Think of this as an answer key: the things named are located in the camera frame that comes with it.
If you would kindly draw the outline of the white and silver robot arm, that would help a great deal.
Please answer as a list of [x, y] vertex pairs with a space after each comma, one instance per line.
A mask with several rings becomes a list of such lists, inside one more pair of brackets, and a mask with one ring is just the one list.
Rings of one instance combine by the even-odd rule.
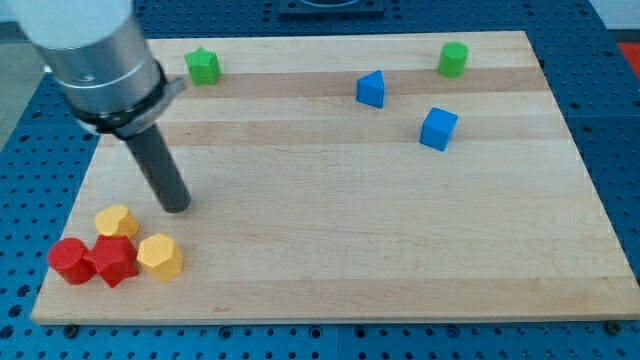
[[182, 91], [166, 79], [130, 0], [6, 0], [74, 116], [121, 139], [151, 128]]

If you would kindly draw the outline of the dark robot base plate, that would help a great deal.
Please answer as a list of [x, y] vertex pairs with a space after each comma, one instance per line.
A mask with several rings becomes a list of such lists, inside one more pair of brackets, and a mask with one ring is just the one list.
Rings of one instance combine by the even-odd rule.
[[384, 0], [280, 0], [278, 15], [380, 15], [384, 13], [384, 4]]

